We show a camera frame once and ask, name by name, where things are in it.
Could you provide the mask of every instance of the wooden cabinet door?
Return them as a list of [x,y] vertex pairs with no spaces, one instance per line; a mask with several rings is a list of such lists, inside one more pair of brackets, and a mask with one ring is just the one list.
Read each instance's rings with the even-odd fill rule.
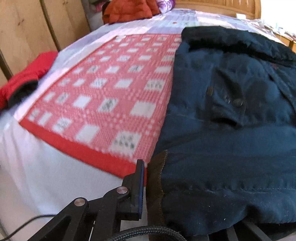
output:
[[5,85],[7,83],[7,79],[4,76],[2,70],[0,69],[0,87]]
[[0,0],[0,50],[12,74],[56,49],[38,0]]
[[80,0],[41,0],[41,5],[59,50],[90,32]]

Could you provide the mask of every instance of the orange cloth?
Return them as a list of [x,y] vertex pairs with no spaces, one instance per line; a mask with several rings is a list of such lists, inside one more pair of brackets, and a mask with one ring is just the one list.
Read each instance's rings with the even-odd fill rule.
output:
[[124,23],[160,14],[156,0],[112,0],[107,6],[104,23]]

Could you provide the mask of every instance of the white bed sheet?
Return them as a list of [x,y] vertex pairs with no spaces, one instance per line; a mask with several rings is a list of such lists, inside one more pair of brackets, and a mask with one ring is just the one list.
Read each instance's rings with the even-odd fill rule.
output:
[[[17,120],[24,116],[34,100],[70,67],[116,35],[145,32],[175,34],[181,33],[186,26],[198,25],[222,25],[258,31],[237,19],[181,9],[174,9],[152,19],[105,25],[60,52],[52,69],[40,81],[37,91],[19,107],[1,114],[0,219],[7,233],[35,215],[58,213],[77,197],[82,196],[88,200],[100,198],[107,191],[120,186],[122,181],[61,153],[22,128]],[[27,240],[46,221],[35,221],[12,240]],[[146,224],[144,203],[142,220],[123,221],[122,229]],[[136,239],[148,240],[147,237]]]

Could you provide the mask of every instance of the purple pillow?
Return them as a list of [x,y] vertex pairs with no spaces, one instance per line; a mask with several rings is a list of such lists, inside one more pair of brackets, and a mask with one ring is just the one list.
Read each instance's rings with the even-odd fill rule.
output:
[[161,13],[166,13],[175,7],[175,0],[156,0],[157,6]]

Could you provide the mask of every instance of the headboard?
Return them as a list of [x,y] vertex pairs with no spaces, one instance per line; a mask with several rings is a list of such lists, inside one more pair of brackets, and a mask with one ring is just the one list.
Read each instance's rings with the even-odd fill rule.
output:
[[261,17],[260,0],[176,0],[175,7],[218,13],[231,17],[235,17],[236,13],[242,13],[248,19]]

